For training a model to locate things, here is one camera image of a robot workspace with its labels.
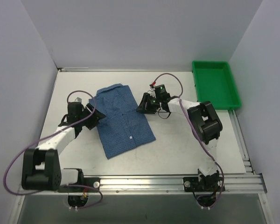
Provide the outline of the blue checkered long sleeve shirt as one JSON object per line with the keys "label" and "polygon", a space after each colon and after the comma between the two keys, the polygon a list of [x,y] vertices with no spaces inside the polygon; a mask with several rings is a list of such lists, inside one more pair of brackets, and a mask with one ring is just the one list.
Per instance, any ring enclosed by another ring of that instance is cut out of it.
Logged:
{"label": "blue checkered long sleeve shirt", "polygon": [[102,88],[89,103],[105,115],[97,129],[107,159],[156,140],[146,116],[136,112],[138,106],[128,85]]}

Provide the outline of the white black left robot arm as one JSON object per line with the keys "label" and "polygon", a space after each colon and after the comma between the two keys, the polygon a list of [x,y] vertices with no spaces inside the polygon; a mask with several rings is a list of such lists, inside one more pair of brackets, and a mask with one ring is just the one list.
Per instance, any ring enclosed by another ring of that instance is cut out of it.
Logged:
{"label": "white black left robot arm", "polygon": [[21,186],[25,190],[57,191],[69,186],[79,192],[85,187],[80,168],[61,168],[59,154],[81,133],[83,127],[95,128],[106,115],[91,104],[70,102],[67,114],[49,139],[24,152]]}

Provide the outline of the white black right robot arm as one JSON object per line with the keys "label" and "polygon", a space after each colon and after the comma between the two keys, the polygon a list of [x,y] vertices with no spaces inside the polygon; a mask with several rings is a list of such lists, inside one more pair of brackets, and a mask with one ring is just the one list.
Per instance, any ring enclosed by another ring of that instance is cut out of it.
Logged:
{"label": "white black right robot arm", "polygon": [[222,122],[212,103],[192,102],[183,100],[180,96],[171,96],[165,85],[150,85],[151,90],[145,92],[136,112],[142,114],[155,114],[160,109],[172,114],[184,115],[190,125],[191,131],[206,153],[198,168],[198,187],[208,191],[214,184],[223,181],[223,174],[217,158],[217,142],[223,130]]}

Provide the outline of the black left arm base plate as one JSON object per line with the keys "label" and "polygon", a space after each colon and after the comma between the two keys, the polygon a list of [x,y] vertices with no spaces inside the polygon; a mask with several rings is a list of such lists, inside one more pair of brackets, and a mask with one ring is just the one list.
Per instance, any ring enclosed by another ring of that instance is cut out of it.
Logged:
{"label": "black left arm base plate", "polygon": [[58,193],[97,193],[100,188],[99,177],[85,177],[83,181],[74,184],[61,185]]}

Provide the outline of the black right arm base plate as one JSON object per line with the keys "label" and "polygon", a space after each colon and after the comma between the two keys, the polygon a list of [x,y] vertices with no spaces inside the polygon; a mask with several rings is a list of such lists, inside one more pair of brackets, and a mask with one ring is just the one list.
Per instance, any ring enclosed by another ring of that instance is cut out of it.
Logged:
{"label": "black right arm base plate", "polygon": [[222,177],[207,178],[207,177],[184,177],[183,187],[185,192],[219,192]]}

